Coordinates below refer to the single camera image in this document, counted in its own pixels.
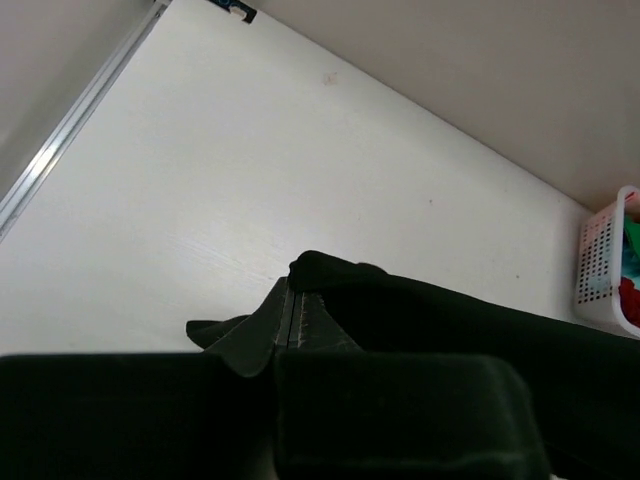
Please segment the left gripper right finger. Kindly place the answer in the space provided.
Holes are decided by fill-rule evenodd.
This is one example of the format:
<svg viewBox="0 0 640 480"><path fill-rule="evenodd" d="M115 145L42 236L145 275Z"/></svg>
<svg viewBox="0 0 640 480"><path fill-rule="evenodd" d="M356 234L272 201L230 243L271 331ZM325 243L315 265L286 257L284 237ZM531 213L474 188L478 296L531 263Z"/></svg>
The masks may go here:
<svg viewBox="0 0 640 480"><path fill-rule="evenodd" d="M481 355L368 353L316 294L274 359L282 479L546 479L529 391Z"/></svg>

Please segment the black t shirt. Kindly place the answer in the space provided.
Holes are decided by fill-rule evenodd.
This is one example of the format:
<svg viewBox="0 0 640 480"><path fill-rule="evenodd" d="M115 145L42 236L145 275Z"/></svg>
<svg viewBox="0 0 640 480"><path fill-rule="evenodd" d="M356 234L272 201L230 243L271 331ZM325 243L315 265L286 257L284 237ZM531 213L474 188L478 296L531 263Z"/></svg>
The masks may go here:
<svg viewBox="0 0 640 480"><path fill-rule="evenodd" d="M283 479L635 479L639 345L317 251L188 338L275 391Z"/></svg>

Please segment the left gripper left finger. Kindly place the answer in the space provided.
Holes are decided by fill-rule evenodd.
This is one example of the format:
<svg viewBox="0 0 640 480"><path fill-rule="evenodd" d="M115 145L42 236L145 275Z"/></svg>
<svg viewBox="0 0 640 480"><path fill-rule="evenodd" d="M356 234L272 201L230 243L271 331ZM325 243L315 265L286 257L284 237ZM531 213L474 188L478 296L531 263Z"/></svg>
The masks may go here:
<svg viewBox="0 0 640 480"><path fill-rule="evenodd" d="M272 479L269 371L287 303L192 322L201 353L11 355L1 360L5 479Z"/></svg>

